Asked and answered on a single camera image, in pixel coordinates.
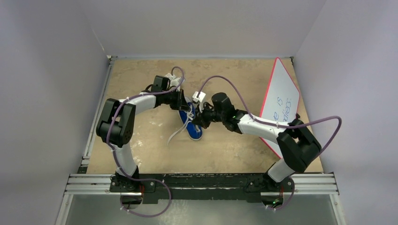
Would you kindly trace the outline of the white shoelace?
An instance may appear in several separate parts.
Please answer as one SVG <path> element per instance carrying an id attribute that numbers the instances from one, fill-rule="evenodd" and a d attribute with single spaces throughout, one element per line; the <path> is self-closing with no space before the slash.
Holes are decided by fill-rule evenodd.
<path id="1" fill-rule="evenodd" d="M 172 140 L 172 138 L 175 135 L 181 133 L 185 129 L 188 131 L 188 135 L 191 139 L 197 140 L 200 138 L 200 135 L 199 135 L 200 131 L 192 123 L 192 120 L 195 117 L 194 106 L 190 105 L 190 107 L 191 107 L 191 110 L 189 112 L 179 111 L 179 116 L 180 116 L 180 119 L 182 120 L 183 125 L 168 138 L 167 145 L 170 143 L 170 141 Z"/>

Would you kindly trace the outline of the blue canvas sneaker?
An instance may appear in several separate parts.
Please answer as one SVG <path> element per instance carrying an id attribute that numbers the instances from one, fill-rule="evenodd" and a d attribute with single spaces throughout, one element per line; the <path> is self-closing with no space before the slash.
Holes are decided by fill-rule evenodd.
<path id="1" fill-rule="evenodd" d="M 183 128 L 187 130 L 188 135 L 194 141 L 200 140 L 203 135 L 202 127 L 192 123 L 196 116 L 195 106 L 190 98 L 185 97 L 185 101 L 190 107 L 189 111 L 179 111 L 180 119 L 183 122 Z"/>

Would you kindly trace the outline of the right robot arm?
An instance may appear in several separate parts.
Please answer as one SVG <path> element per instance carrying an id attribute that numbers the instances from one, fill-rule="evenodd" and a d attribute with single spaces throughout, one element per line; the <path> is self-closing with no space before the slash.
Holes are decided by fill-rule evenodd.
<path id="1" fill-rule="evenodd" d="M 212 96 L 212 104 L 205 102 L 204 97 L 203 92 L 193 94 L 192 101 L 196 104 L 193 124 L 206 129 L 210 123 L 220 122 L 231 132 L 255 135 L 279 146 L 282 158 L 263 175 L 263 184 L 270 191 L 280 187 L 288 176 L 304 172 L 321 152 L 321 145 L 300 119 L 282 123 L 262 120 L 236 109 L 223 92 Z"/>

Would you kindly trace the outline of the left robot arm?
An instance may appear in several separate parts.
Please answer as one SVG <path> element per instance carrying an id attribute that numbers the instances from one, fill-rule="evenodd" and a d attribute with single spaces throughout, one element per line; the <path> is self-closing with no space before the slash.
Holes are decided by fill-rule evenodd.
<path id="1" fill-rule="evenodd" d="M 130 147 L 136 115 L 162 104 L 169 105 L 172 110 L 192 110 L 180 88 L 184 81 L 184 77 L 172 74 L 157 75 L 153 83 L 139 94 L 126 99 L 109 98 L 105 101 L 96 135 L 108 145 L 116 164 L 116 172 L 111 176 L 112 190 L 119 188 L 124 192 L 133 192 L 143 181 L 139 177 Z"/>

